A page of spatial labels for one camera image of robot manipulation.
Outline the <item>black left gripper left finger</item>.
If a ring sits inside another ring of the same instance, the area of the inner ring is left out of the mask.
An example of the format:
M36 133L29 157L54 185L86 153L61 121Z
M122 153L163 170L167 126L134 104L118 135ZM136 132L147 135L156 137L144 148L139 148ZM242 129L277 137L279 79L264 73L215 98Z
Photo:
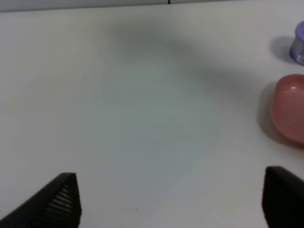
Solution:
M2 228L77 228L82 207L77 177L56 176L31 198L0 220Z

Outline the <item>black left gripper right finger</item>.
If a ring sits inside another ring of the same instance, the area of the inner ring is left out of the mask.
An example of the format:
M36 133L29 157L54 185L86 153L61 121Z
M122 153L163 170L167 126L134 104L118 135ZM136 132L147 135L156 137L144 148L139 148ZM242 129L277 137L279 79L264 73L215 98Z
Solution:
M267 167L262 209L270 228L302 228L304 180L281 166Z

